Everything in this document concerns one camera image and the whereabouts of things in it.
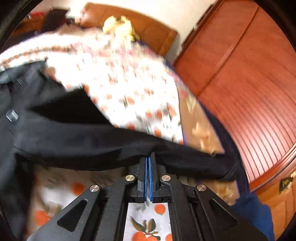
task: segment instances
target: leather headboard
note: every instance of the leather headboard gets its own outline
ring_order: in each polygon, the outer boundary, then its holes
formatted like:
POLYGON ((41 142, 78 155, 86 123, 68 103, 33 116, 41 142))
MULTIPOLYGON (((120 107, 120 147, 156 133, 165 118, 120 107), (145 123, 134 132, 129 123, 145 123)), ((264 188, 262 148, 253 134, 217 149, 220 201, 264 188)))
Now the leather headboard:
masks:
POLYGON ((87 3, 85 5, 80 26, 85 28, 101 28, 105 20, 112 15, 115 17, 128 17, 135 32, 140 36, 141 41, 146 43, 154 52, 162 56, 166 55, 177 35, 177 31, 138 12, 121 7, 94 3, 87 3))

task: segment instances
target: black metal clamp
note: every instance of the black metal clamp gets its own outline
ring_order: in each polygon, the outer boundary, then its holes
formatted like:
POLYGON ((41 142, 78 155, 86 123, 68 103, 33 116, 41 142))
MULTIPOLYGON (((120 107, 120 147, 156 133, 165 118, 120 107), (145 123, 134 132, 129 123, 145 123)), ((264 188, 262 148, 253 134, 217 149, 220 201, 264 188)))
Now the black metal clamp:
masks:
POLYGON ((156 164, 154 153, 113 185, 92 185, 28 241, 122 241, 129 202, 168 202, 173 241, 267 238, 203 184, 191 187, 156 164))

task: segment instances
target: round screw head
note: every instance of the round screw head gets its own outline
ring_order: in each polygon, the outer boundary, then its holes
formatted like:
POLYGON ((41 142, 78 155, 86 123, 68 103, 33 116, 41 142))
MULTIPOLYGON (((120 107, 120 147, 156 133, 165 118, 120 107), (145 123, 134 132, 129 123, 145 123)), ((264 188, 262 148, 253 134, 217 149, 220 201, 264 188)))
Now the round screw head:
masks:
POLYGON ((163 176, 161 177, 161 179, 162 179, 163 181, 167 182, 167 181, 170 180, 170 176, 169 176, 169 175, 163 175, 163 176))
POLYGON ((90 188, 91 192, 97 192, 100 189, 99 185, 92 185, 90 188))
POLYGON ((196 188, 198 191, 201 191, 201 192, 203 192, 207 189, 207 187, 203 184, 198 184, 196 188))
POLYGON ((130 181, 133 181, 134 179, 135 179, 135 176, 134 175, 127 175, 126 176, 126 180, 129 181, 129 182, 130 181))

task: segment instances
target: floral fabric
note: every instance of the floral fabric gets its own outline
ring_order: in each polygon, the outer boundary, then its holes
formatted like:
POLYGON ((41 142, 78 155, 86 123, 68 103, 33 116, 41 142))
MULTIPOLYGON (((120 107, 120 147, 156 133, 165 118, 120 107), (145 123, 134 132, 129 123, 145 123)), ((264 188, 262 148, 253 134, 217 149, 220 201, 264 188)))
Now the floral fabric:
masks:
MULTIPOLYGON (((201 105, 177 74, 147 46, 100 29, 64 26, 0 54, 0 70, 47 59, 44 71, 67 90, 83 87, 115 127, 146 132, 210 154, 224 153, 201 105)), ((36 166, 25 238, 92 184, 110 185, 124 168, 102 172, 36 166)), ((196 180, 180 177, 185 184, 196 180)), ((236 183, 209 182, 230 204, 236 183)), ((171 241, 167 204, 129 204, 124 241, 171 241)))

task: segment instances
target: zipper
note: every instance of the zipper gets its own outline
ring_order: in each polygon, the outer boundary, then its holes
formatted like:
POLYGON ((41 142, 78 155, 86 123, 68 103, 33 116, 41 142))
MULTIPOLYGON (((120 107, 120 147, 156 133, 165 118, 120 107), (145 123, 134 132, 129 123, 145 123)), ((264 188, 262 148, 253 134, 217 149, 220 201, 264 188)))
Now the zipper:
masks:
POLYGON ((0 216, 1 216, 1 218, 3 219, 3 221, 4 221, 6 224, 8 224, 7 219, 6 219, 6 216, 5 216, 5 213, 4 213, 3 208, 2 208, 2 205, 1 205, 1 202, 0 202, 0 216))

